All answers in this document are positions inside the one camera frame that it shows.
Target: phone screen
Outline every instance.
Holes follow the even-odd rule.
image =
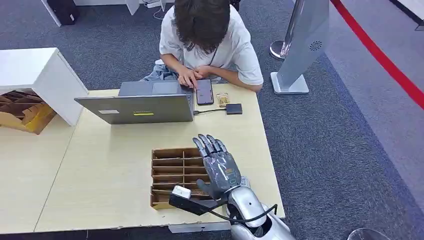
[[[212,93],[212,83],[210,79],[201,79],[197,81],[197,105],[209,105],[214,103],[214,94]]]

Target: black cord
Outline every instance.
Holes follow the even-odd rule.
[[[208,113],[208,112],[215,112],[215,111],[225,111],[227,110],[226,108],[218,108],[218,109],[212,109],[212,110],[206,110],[206,111],[193,111],[193,115],[198,115],[198,114],[202,114],[202,113]]]
[[[254,218],[251,218],[251,219],[232,219],[232,218],[223,216],[223,215],[221,215],[219,213],[216,213],[216,212],[214,212],[212,210],[210,210],[209,213],[211,213],[211,214],[213,214],[213,215],[215,215],[215,216],[217,216],[219,218],[222,218],[224,220],[230,221],[231,223],[248,223],[248,222],[252,222],[252,221],[255,221],[255,220],[258,220],[258,219],[262,218],[263,216],[265,216],[269,212],[271,212],[273,209],[275,209],[274,210],[274,214],[277,215],[277,204],[274,204],[270,209],[266,210],[262,214],[254,217]]]

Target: wire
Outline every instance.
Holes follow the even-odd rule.
[[[271,208],[269,208],[268,210],[266,210],[262,214],[254,217],[254,218],[251,218],[251,219],[232,219],[232,218],[223,216],[223,215],[221,215],[219,213],[216,213],[216,212],[214,212],[212,210],[210,210],[209,213],[211,213],[211,214],[213,214],[213,215],[215,215],[215,216],[217,216],[219,218],[222,218],[224,220],[230,221],[231,223],[248,223],[248,222],[252,222],[252,221],[255,221],[255,220],[258,220],[258,219],[262,218],[263,216],[265,216],[269,212],[271,212],[273,209],[275,209],[274,210],[274,214],[277,215],[277,204],[274,204]]]
[[[226,110],[227,110],[226,108],[218,108],[218,109],[212,109],[212,110],[206,110],[206,111],[195,110],[195,111],[193,111],[193,115],[199,115],[199,114],[202,114],[202,113],[215,112],[215,111],[226,111]]]
[[[160,11],[162,10],[162,7],[159,7],[159,10],[157,10],[155,13],[153,13],[153,17],[155,19],[159,19],[159,20],[163,20],[164,18],[162,17],[157,17],[156,14],[158,14]]]

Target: cardboard box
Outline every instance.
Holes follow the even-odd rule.
[[[11,91],[0,95],[0,126],[39,135],[56,112],[35,93]]]
[[[210,183],[197,148],[156,149],[151,151],[150,206],[158,209],[172,209],[170,195],[176,185],[191,189],[191,197],[210,200],[206,192],[196,185],[197,179]]]

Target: blue cloth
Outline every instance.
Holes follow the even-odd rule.
[[[141,79],[141,81],[178,81],[178,75],[165,64],[158,64],[153,67],[153,71]]]

